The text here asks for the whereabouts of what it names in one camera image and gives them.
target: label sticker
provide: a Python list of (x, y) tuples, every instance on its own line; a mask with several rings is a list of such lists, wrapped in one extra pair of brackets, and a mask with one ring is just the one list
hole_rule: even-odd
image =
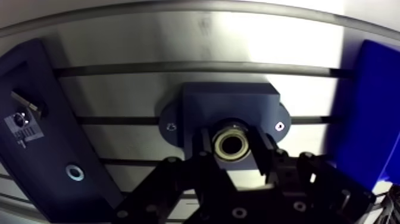
[(40, 129), (39, 124), (36, 122), (33, 114), (30, 112), (30, 110), (27, 110), (27, 112), (29, 114), (29, 123), (23, 127), (16, 125), (14, 121), (14, 115), (4, 118), (5, 123), (16, 138), (17, 142), (21, 140), (24, 142), (29, 142), (45, 136)]

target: metal bearing ring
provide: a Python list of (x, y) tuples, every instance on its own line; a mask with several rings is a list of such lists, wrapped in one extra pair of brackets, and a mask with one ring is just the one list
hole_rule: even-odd
[(249, 153), (249, 142), (244, 131), (227, 127), (215, 135), (214, 153), (224, 161), (239, 161)]

